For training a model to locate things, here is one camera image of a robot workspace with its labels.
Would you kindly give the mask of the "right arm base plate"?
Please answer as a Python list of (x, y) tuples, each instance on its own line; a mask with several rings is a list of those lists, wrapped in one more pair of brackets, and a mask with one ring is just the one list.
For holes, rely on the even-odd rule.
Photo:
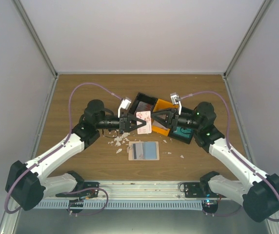
[(225, 198), (223, 195), (212, 192), (203, 182), (181, 182), (178, 190), (184, 193), (185, 198), (200, 199), (205, 214), (217, 215), (219, 203)]

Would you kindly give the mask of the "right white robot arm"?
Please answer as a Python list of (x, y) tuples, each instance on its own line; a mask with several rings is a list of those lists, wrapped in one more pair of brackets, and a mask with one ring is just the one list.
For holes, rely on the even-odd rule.
[(214, 107), (201, 102), (190, 113), (181, 108), (167, 108), (152, 113), (152, 119), (166, 128), (188, 128), (194, 132), (195, 142), (205, 152), (218, 159), (239, 180), (233, 182), (217, 172), (204, 175), (199, 191), (204, 197), (220, 194), (238, 203), (255, 222), (266, 219), (279, 222), (279, 176), (261, 170), (229, 142), (214, 125)]

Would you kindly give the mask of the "beige leather card holder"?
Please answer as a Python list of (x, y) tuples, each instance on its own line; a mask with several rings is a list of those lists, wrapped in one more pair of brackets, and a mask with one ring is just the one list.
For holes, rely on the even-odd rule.
[(130, 141), (127, 147), (129, 161), (159, 160), (159, 143), (157, 141)]

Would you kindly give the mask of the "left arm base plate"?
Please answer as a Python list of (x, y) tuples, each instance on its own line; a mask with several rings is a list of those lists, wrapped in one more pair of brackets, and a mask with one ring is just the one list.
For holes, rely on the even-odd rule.
[(83, 209), (78, 208), (83, 207), (86, 200), (98, 197), (99, 186), (99, 182), (79, 182), (78, 185), (75, 186), (73, 191), (68, 193), (59, 193), (56, 194), (55, 197), (69, 198), (68, 206), (66, 209), (70, 215), (83, 215)]

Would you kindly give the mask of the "white blossom VIP card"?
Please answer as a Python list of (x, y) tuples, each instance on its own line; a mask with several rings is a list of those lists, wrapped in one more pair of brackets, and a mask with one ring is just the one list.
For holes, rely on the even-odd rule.
[(142, 142), (132, 144), (132, 150), (134, 160), (144, 159), (144, 144)]

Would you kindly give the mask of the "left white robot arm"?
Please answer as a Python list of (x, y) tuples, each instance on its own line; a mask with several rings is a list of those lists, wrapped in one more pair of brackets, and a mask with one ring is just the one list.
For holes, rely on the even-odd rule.
[(78, 124), (70, 129), (69, 134), (58, 144), (42, 155), (22, 163), (16, 161), (10, 167), (5, 191), (7, 196), (4, 208), (9, 214), (8, 203), (12, 198), (25, 211), (36, 207), (44, 198), (54, 195), (83, 196), (84, 179), (69, 171), (61, 176), (50, 177), (50, 174), (71, 157), (86, 150), (99, 137), (100, 130), (117, 130), (119, 133), (129, 133), (146, 125), (146, 121), (130, 113), (131, 101), (123, 99), (118, 108), (118, 114), (105, 108), (104, 103), (94, 99), (87, 104)]

